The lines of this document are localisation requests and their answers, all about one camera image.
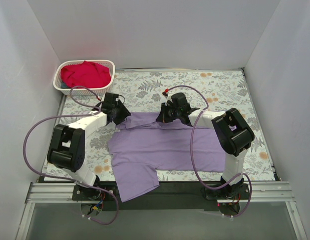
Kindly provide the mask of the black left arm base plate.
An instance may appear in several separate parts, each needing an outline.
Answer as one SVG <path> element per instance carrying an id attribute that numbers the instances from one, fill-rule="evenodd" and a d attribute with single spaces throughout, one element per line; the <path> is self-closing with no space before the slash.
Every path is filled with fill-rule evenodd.
<path id="1" fill-rule="evenodd" d="M 102 184 L 100 185 L 100 188 L 105 189 L 114 195 L 118 194 L 116 184 Z M 93 188 L 87 188 L 79 185 L 74 186 L 72 194 L 73 201 L 97 201 L 101 199 L 112 201 L 113 197 L 111 197 L 108 193 Z"/>

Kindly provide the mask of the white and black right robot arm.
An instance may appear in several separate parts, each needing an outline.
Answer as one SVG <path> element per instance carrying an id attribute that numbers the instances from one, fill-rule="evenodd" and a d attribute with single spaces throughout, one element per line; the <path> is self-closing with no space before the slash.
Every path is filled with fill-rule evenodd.
<path id="1" fill-rule="evenodd" d="M 245 119 L 235 108 L 227 111 L 210 111 L 205 108 L 173 106 L 171 102 L 162 103 L 157 121 L 171 123 L 179 119 L 183 124 L 192 127 L 190 137 L 190 157 L 195 175 L 208 195 L 233 197 L 239 194 L 244 185 L 243 162 L 247 150 L 251 147 L 255 135 Z M 193 140 L 196 127 L 215 131 L 219 144 L 225 151 L 225 168 L 220 184 L 209 186 L 200 178 L 194 161 Z"/>

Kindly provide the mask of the purple t shirt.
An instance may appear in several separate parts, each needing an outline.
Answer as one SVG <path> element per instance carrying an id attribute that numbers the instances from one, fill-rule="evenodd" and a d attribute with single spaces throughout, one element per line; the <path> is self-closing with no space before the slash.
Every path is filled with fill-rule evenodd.
<path id="1" fill-rule="evenodd" d="M 161 123 L 154 112 L 134 112 L 108 142 L 120 199 L 127 202 L 159 187 L 157 171 L 193 170 L 192 127 L 180 120 Z M 225 151 L 214 130 L 197 126 L 193 154 L 197 171 L 223 173 Z"/>

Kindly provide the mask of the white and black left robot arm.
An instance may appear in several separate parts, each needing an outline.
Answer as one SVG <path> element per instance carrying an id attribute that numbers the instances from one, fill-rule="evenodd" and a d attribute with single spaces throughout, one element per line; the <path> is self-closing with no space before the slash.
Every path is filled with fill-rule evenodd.
<path id="1" fill-rule="evenodd" d="M 69 125 L 56 125 L 48 149 L 48 163 L 84 186 L 93 186 L 97 179 L 85 163 L 86 138 L 110 123 L 121 124 L 131 115 L 120 100 L 103 102 L 100 107 L 94 107 L 87 116 Z"/>

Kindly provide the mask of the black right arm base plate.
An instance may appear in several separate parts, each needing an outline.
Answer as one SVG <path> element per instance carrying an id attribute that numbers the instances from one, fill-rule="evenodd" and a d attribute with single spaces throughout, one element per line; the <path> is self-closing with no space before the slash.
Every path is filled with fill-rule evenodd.
<path id="1" fill-rule="evenodd" d="M 203 187 L 201 194 L 206 200 L 247 200 L 250 190 L 247 184 L 240 186 L 227 185 L 221 189 L 211 190 Z"/>

